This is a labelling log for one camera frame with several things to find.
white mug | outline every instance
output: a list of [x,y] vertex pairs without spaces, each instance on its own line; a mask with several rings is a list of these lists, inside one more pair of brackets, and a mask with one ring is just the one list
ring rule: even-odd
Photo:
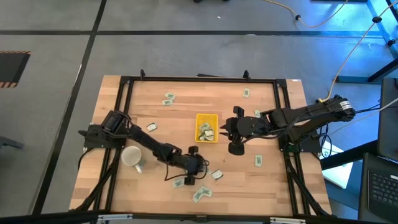
[[142,159],[142,152],[137,146],[129,146],[123,150],[122,162],[126,166],[135,167],[138,173],[142,173],[144,160]]

keyboard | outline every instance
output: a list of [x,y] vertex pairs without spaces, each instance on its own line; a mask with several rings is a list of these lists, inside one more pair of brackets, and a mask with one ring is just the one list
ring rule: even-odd
[[396,208],[398,212],[398,177],[370,170],[370,179],[371,198]]

mug handle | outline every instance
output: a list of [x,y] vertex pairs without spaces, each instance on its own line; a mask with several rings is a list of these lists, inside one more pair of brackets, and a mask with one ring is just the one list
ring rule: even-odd
[[139,174],[142,173],[142,167],[139,164],[135,165],[134,167],[137,169]]

table leg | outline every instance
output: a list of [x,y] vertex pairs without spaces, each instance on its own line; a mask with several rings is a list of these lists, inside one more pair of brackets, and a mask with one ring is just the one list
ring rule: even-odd
[[322,170],[334,168],[347,164],[349,162],[358,161],[363,158],[364,153],[377,154],[377,140],[368,142],[361,146],[347,150],[345,152],[337,153],[321,160]]
[[18,149],[22,149],[24,147],[22,143],[0,136],[0,148],[1,146],[11,146]]

yellow cable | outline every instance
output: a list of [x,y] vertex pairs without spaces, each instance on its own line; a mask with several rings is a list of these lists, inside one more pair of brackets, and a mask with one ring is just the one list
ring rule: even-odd
[[[393,3],[391,3],[391,5],[389,5],[384,11],[381,12],[381,14],[379,15],[379,17],[381,17],[390,7],[392,7],[395,3],[397,3],[398,0],[394,1]],[[321,99],[319,98],[319,102],[324,102],[326,100],[329,100],[330,96],[331,96],[331,91],[333,90],[333,86],[335,85],[336,79],[338,77],[338,75],[340,74],[341,70],[343,69],[343,67],[346,65],[348,58],[351,56],[351,54],[354,52],[354,50],[357,48],[357,46],[362,42],[362,40],[365,38],[365,36],[368,34],[368,32],[372,29],[372,27],[375,25],[375,23],[373,22],[373,24],[369,27],[369,29],[365,32],[365,34],[362,36],[361,40],[359,40],[359,42],[355,45],[355,47],[353,48],[353,50],[348,54],[348,56],[346,57],[346,60],[344,60],[343,64],[341,65],[340,69],[338,70],[335,78],[333,79],[333,83],[331,84],[330,90],[329,90],[329,94],[325,99]]]
[[[276,4],[276,5],[278,5],[278,6],[282,6],[282,7],[286,8],[286,9],[288,9],[290,12],[292,12],[292,13],[294,14],[294,16],[297,16],[297,15],[298,15],[293,9],[291,9],[291,8],[288,7],[288,6],[285,6],[284,4],[281,4],[281,3],[279,3],[279,2],[270,1],[270,0],[264,0],[264,1],[269,2],[269,3],[273,3],[273,4]],[[308,28],[316,28],[316,27],[318,27],[318,26],[322,26],[324,23],[328,22],[333,16],[335,16],[335,15],[337,14],[337,12],[340,11],[340,10],[343,8],[343,6],[344,6],[347,2],[348,2],[348,0],[346,0],[346,1],[344,2],[344,4],[343,4],[342,6],[340,6],[340,8],[339,8],[335,13],[333,13],[333,15],[331,15],[327,20],[321,22],[321,23],[318,24],[318,25],[309,26],[309,25],[307,25],[303,20],[301,20],[301,18],[299,18],[299,21],[300,21],[305,27],[308,27]]]

